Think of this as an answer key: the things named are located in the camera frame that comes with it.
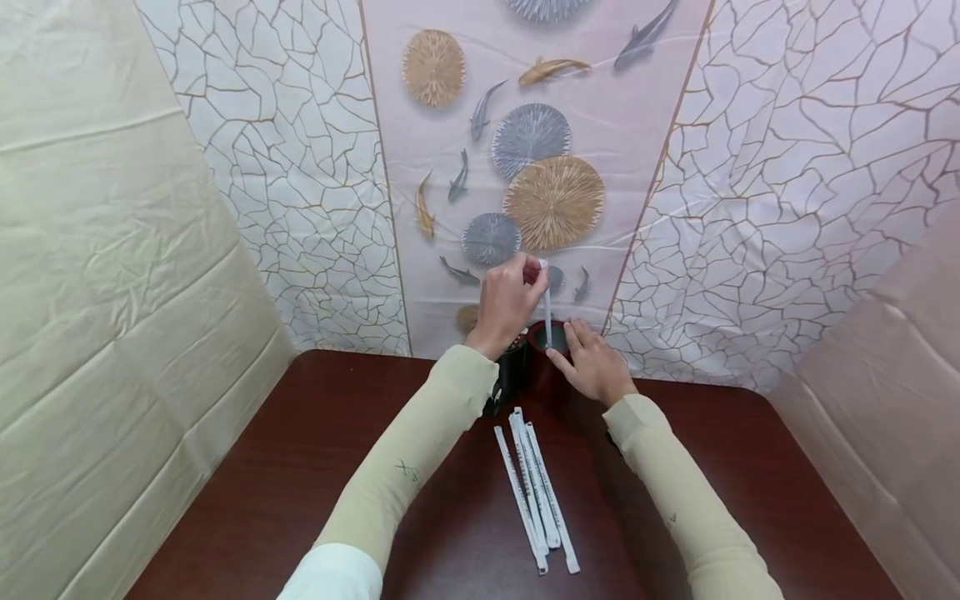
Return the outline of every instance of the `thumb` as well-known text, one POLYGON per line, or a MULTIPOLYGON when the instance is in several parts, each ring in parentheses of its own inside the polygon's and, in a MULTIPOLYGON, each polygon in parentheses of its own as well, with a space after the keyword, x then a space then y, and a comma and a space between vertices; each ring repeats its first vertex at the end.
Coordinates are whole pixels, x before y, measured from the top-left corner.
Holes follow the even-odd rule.
POLYGON ((570 364, 570 361, 566 360, 566 357, 557 352, 552 348, 548 348, 546 351, 546 357, 550 359, 550 362, 553 363, 553 366, 560 370, 564 374, 566 380, 570 383, 580 376, 577 373, 577 369, 570 364))

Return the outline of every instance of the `brown tabletop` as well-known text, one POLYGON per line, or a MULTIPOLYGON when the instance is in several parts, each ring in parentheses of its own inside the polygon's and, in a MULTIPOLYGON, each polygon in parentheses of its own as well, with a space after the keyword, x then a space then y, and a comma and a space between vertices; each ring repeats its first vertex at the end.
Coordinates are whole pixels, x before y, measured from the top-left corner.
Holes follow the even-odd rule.
MULTIPOLYGON (((128 595, 270 600, 340 490, 432 362, 310 351, 290 367, 128 595)), ((791 600, 899 599, 761 396, 638 380, 663 409, 791 600)), ((523 403, 583 569, 537 574, 492 426, 481 419, 396 535, 383 597, 688 598, 683 564, 599 407, 523 403)))

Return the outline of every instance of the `sleeve cuff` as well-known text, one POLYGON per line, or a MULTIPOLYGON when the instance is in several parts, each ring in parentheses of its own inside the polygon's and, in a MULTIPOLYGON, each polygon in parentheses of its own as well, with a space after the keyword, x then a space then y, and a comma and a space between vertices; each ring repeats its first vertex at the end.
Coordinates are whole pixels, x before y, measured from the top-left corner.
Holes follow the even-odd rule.
POLYGON ((670 423, 659 406, 640 394, 629 394, 620 398, 620 401, 603 414, 603 419, 621 452, 640 427, 657 427, 670 431, 670 423))
POLYGON ((442 377, 471 398, 482 396, 486 402, 500 375, 500 366, 475 349, 458 345, 444 352, 430 375, 442 377))

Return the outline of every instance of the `right hand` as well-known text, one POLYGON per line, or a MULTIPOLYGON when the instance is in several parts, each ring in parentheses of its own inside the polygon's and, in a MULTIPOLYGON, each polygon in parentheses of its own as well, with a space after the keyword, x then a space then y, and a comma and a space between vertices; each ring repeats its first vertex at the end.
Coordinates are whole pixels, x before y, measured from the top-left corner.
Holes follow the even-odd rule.
POLYGON ((495 361, 529 323, 546 287, 546 269, 523 252, 487 271, 480 292, 477 325, 464 343, 495 361))
POLYGON ((587 323, 572 319, 564 323, 564 333, 573 364, 552 348, 546 355, 578 392, 599 400, 607 408, 627 394, 637 393, 623 357, 591 331, 587 323))

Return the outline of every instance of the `paper straw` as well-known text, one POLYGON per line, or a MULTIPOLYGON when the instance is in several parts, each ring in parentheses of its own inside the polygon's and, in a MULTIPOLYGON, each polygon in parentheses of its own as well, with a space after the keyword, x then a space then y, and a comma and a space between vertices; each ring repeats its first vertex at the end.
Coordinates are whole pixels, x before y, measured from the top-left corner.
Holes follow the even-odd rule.
MULTIPOLYGON (((540 268, 541 268, 541 269, 546 269, 546 268, 547 268, 547 266, 546 266, 546 260, 544 260, 544 259, 542 259, 542 258, 540 259, 540 268)), ((546 292, 543 292, 543 303, 544 303, 544 305, 545 305, 544 307, 545 307, 545 309, 546 309, 546 323, 545 323, 545 326, 546 326, 546 346, 547 346, 548 348, 552 348, 552 347, 553 347, 553 315, 551 314, 551 311, 550 311, 550 286, 549 286, 549 282, 547 282, 547 283, 548 283, 548 284, 547 284, 547 287, 546 287, 546 292)))

